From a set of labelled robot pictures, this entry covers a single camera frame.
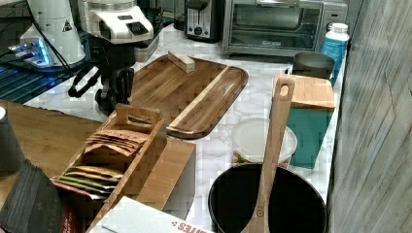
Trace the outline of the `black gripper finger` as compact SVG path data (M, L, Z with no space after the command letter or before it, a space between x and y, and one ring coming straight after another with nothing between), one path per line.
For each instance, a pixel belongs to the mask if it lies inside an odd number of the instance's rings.
M128 103L128 98L131 96L134 78L134 69L125 68L120 71L119 75L119 94L122 103Z
M99 110L109 115L119 102L119 80L117 78L105 79L102 84L103 86L95 94L95 101Z

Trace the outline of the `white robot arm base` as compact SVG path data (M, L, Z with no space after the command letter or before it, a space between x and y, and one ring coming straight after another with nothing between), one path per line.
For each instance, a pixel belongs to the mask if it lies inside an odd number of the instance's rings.
M26 2L32 24L9 51L38 68L67 68L86 57L69 0Z

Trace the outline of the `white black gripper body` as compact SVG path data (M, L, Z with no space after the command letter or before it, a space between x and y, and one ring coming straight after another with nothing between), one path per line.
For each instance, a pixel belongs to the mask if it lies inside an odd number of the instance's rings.
M135 0L78 0L82 29L110 45L150 42L155 29Z

